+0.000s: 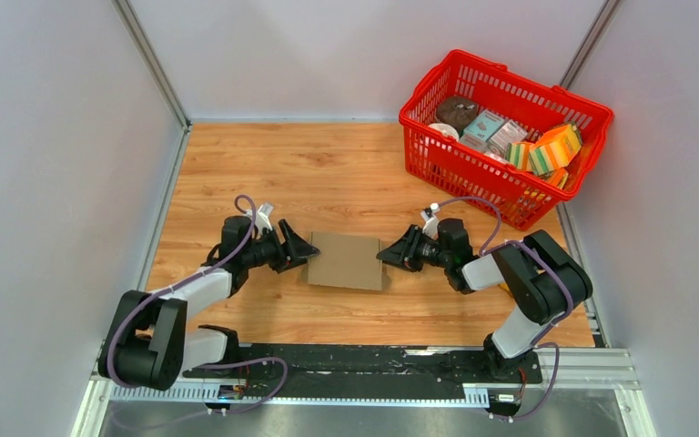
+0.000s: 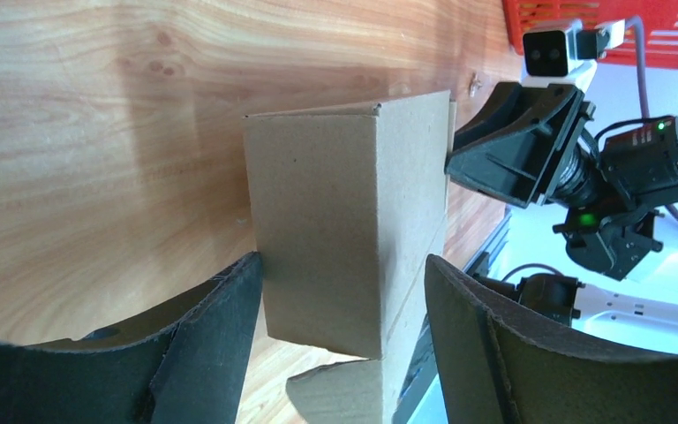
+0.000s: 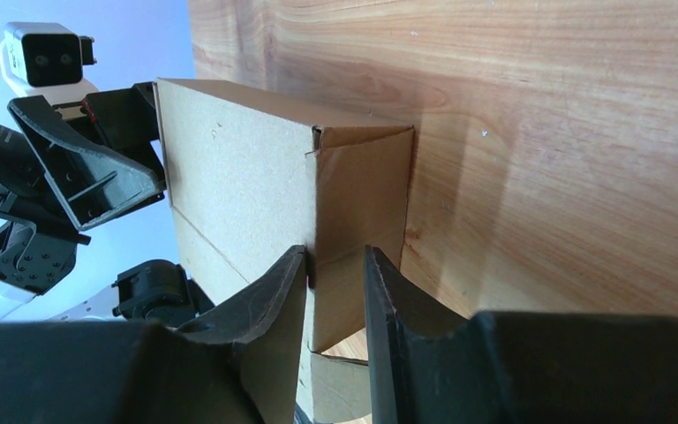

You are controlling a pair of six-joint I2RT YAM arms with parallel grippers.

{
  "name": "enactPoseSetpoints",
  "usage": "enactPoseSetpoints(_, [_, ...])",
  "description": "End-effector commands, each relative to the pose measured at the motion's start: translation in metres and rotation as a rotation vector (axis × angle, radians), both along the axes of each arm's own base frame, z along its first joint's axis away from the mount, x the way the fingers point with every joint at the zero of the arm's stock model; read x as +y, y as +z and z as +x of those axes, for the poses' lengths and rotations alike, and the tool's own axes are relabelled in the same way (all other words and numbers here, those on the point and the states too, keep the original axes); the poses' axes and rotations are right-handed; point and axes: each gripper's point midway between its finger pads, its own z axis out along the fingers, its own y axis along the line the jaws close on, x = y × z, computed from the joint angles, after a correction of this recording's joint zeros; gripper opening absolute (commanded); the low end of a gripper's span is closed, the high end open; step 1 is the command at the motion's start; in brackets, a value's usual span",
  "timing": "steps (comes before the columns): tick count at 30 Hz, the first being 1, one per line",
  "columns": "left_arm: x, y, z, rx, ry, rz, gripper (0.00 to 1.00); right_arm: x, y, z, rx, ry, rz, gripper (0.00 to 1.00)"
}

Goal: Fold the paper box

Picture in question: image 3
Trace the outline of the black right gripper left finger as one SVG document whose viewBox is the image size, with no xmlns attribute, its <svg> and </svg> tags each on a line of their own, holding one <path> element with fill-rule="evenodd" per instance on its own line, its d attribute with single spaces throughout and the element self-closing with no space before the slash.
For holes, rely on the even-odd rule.
<svg viewBox="0 0 678 424">
<path fill-rule="evenodd" d="M 290 423 L 305 248 L 171 329 L 154 321 L 0 323 L 0 423 Z"/>
</svg>

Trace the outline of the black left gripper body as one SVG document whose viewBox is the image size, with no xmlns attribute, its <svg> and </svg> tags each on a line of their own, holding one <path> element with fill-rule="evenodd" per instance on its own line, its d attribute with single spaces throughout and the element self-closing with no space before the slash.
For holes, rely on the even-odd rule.
<svg viewBox="0 0 678 424">
<path fill-rule="evenodd" d="M 26 137 L 0 125 L 0 282 L 43 295 L 74 268 L 77 231 L 58 205 Z"/>
</svg>

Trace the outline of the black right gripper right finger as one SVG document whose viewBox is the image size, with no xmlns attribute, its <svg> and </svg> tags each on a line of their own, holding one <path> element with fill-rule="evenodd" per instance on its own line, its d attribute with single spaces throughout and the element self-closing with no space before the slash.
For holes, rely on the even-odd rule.
<svg viewBox="0 0 678 424">
<path fill-rule="evenodd" d="M 364 254 L 376 423 L 678 423 L 678 318 L 462 317 Z"/>
</svg>

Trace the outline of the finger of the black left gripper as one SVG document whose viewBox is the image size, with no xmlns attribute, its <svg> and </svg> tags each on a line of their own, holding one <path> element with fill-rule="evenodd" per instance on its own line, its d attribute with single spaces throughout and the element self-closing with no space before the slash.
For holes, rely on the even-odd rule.
<svg viewBox="0 0 678 424">
<path fill-rule="evenodd" d="M 119 218 L 166 189 L 162 170 L 92 142 L 41 95 L 15 98 L 9 101 L 8 111 L 26 136 L 59 206 L 78 231 Z"/>
<path fill-rule="evenodd" d="M 119 152 L 159 139 L 154 84 L 88 94 L 82 101 L 102 143 Z"/>
</svg>

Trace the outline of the brown cardboard paper box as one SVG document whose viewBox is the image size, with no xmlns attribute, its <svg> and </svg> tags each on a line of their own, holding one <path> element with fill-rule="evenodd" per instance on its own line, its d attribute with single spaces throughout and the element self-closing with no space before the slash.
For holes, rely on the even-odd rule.
<svg viewBox="0 0 678 424">
<path fill-rule="evenodd" d="M 227 80 L 154 93 L 184 268 L 223 303 L 304 246 L 298 406 L 316 423 L 368 416 L 367 366 L 329 350 L 365 325 L 365 247 L 401 260 L 413 125 Z"/>
</svg>

